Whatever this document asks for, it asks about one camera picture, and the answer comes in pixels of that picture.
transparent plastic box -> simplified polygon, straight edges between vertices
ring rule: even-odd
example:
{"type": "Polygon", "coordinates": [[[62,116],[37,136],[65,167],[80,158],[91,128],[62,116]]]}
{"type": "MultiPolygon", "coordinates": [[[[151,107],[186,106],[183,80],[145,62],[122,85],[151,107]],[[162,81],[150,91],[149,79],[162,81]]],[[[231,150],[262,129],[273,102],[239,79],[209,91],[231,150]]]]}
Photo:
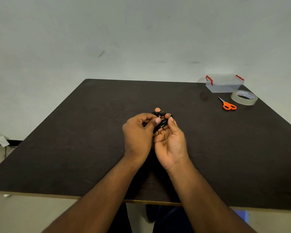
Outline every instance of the transparent plastic box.
{"type": "Polygon", "coordinates": [[[234,74],[209,74],[206,76],[206,87],[212,93],[234,92],[244,84],[244,79],[234,74]]]}

scissors blade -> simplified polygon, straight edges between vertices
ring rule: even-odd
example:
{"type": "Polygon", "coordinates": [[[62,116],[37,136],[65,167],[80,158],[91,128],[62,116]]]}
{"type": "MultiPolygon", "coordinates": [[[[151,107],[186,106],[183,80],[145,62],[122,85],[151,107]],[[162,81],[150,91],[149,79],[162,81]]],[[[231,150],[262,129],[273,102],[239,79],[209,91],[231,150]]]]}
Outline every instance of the scissors blade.
{"type": "Polygon", "coordinates": [[[222,102],[225,102],[224,100],[222,100],[220,97],[218,97],[222,102]]]}

wooden table edge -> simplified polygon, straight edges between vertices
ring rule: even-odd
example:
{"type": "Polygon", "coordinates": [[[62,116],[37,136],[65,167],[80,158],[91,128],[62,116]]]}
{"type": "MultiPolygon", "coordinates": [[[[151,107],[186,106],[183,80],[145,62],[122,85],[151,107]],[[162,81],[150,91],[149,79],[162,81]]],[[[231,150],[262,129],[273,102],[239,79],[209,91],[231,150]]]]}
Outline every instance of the wooden table edge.
{"type": "MultiPolygon", "coordinates": [[[[1,195],[10,194],[10,195],[30,196],[30,197],[58,198],[58,199],[68,199],[68,200],[78,200],[79,198],[81,198],[80,196],[70,196],[70,195],[34,194],[34,193],[10,192],[10,191],[0,191],[0,194],[1,195]]],[[[132,203],[132,204],[158,204],[158,205],[181,206],[181,203],[147,201],[147,200],[123,200],[123,202],[132,203]]],[[[230,207],[230,208],[235,209],[235,210],[244,210],[244,211],[291,213],[291,210],[272,209],[272,208],[250,208],[250,207],[230,207]]]]}

white wall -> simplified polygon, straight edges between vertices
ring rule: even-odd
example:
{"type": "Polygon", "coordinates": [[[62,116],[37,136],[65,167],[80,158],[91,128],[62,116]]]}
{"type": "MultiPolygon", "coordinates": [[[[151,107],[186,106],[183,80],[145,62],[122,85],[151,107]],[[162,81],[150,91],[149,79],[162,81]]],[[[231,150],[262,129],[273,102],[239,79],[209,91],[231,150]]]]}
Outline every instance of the white wall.
{"type": "Polygon", "coordinates": [[[10,139],[86,78],[228,72],[291,123],[291,0],[0,0],[0,133],[10,139]]]}

table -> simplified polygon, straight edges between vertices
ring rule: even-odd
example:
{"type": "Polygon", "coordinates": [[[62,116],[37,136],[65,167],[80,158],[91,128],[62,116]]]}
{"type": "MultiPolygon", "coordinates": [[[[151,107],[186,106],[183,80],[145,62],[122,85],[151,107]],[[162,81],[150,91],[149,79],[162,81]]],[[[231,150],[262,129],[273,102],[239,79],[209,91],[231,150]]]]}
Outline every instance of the table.
{"type": "MultiPolygon", "coordinates": [[[[85,195],[123,156],[122,125],[160,107],[227,205],[291,210],[291,125],[260,99],[225,111],[218,95],[234,103],[204,83],[86,79],[0,164],[0,192],[85,195]]],[[[179,204],[153,149],[125,201],[179,204]]]]}

